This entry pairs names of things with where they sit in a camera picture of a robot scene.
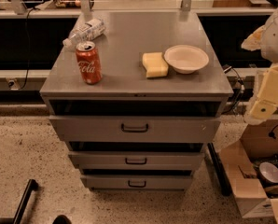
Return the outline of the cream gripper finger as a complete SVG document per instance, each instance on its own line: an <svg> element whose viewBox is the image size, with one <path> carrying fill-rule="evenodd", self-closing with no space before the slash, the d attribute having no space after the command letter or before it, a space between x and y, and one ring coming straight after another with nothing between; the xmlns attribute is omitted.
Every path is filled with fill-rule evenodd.
<svg viewBox="0 0 278 224"><path fill-rule="evenodd" d="M264 72L255 101L249 109L253 119L268 119L278 108L278 63Z"/></svg>
<svg viewBox="0 0 278 224"><path fill-rule="evenodd" d="M265 26L258 27L250 36L248 36L241 44L242 49L254 51L260 49L261 37Z"/></svg>

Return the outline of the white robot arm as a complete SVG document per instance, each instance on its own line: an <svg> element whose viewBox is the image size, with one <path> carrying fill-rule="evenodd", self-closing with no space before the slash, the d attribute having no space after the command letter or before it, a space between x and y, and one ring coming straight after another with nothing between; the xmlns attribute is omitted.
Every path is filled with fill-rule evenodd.
<svg viewBox="0 0 278 224"><path fill-rule="evenodd" d="M263 79L246 109L248 123L257 124L268 119L278 108L278 8L264 25L248 36L241 47L254 51L259 49L261 56L271 62L263 73Z"/></svg>

